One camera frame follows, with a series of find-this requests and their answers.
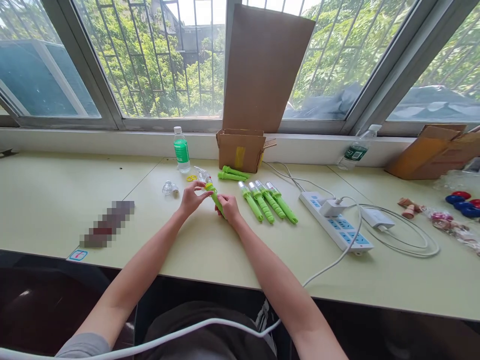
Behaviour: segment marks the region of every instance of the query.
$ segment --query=gray sleeve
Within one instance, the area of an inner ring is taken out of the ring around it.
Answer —
[[[72,336],[56,353],[56,358],[79,359],[105,354],[110,351],[107,340],[93,332]]]

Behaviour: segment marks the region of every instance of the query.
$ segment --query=blue plastic ball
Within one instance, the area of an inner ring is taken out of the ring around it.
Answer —
[[[457,210],[475,208],[475,206],[468,201],[460,201],[453,204],[453,207]]]
[[[467,218],[480,218],[480,209],[476,207],[464,207],[461,213]]]
[[[461,196],[457,196],[457,195],[449,195],[445,198],[445,201],[449,204],[455,204],[455,203],[460,203],[460,202],[464,202],[465,199]]]

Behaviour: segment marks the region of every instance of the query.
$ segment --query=white wall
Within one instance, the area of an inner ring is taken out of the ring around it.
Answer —
[[[192,159],[218,159],[213,133],[186,133]],[[293,164],[335,164],[353,141],[351,136],[267,134],[277,146],[265,150],[264,160]],[[411,137],[379,137],[360,166],[383,167],[415,140]],[[0,150],[142,155],[174,157],[171,132],[87,131],[0,128]]]

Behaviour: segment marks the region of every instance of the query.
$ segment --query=green cylindrical part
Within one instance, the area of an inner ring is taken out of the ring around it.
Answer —
[[[285,213],[283,212],[282,208],[277,204],[277,202],[272,197],[272,195],[270,195],[269,190],[259,180],[255,181],[255,185],[256,185],[257,188],[260,189],[261,194],[266,199],[266,201],[270,204],[273,211],[276,212],[278,217],[280,219],[285,219]]]
[[[223,170],[224,173],[238,175],[238,176],[241,176],[245,179],[248,179],[250,177],[250,174],[248,174],[246,172],[242,172],[242,171],[232,169],[230,166],[227,166],[227,165],[223,165],[222,170]]]
[[[220,171],[220,172],[218,173],[218,178],[219,178],[219,179],[224,179],[224,180],[236,180],[236,181],[245,181],[245,180],[247,180],[247,178],[244,177],[244,176],[229,174],[229,173],[226,173],[225,171]]]
[[[242,181],[238,182],[238,186],[241,189],[242,196],[245,198],[246,202],[250,206],[250,209],[253,211],[255,214],[256,219],[259,222],[262,222],[264,220],[264,216],[260,212],[259,207],[257,206],[257,203],[255,203],[254,198],[252,197],[252,193],[250,192],[249,188],[244,185]]]
[[[281,209],[285,213],[288,220],[290,220],[292,224],[298,223],[299,220],[295,216],[294,212],[292,211],[292,209],[289,208],[285,200],[282,199],[282,193],[280,193],[280,191],[275,186],[273,186],[272,183],[269,181],[266,183],[266,186],[270,191],[272,197],[276,200],[278,205],[280,205]]]
[[[224,214],[224,207],[220,203],[219,197],[217,196],[217,189],[214,187],[214,185],[211,182],[209,182],[205,185],[205,190],[213,191],[213,194],[211,195],[211,198],[212,198],[213,202],[215,203],[216,207],[218,208],[218,210],[220,210],[220,213],[223,216],[223,218],[226,219],[225,214]]]
[[[270,224],[273,224],[275,222],[275,218],[272,215],[272,212],[270,211],[269,207],[267,206],[267,203],[264,201],[262,193],[255,186],[253,182],[250,182],[249,186],[250,186],[251,193],[253,194],[253,197],[255,198],[258,205],[260,206],[261,211],[263,211],[263,213],[265,214],[266,219]]]
[[[283,210],[283,212],[285,213],[286,217],[288,218],[288,220],[290,220],[290,222],[292,224],[296,224],[299,222],[299,220],[297,219],[297,217],[295,216],[294,212],[292,211],[292,209],[289,208],[289,206],[287,205],[287,203],[285,202],[285,200],[282,199],[282,195],[278,195],[276,198],[275,198],[276,202],[278,203],[278,205],[280,205],[281,209]]]

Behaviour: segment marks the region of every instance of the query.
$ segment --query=person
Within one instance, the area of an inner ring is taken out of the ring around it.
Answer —
[[[57,357],[85,358],[111,351],[130,313],[159,274],[180,228],[203,200],[212,195],[212,191],[201,195],[195,193],[204,187],[203,182],[195,181],[185,189],[178,210],[120,271]],[[226,220],[238,234],[261,289],[283,322],[300,359],[347,359],[308,292],[249,227],[240,214],[236,198],[218,195],[218,200]],[[239,312],[212,303],[187,302],[154,320],[145,341],[210,318],[224,318],[256,329],[254,322]],[[140,357],[148,360],[276,359],[271,345],[264,338],[219,324],[166,342],[140,354]]]

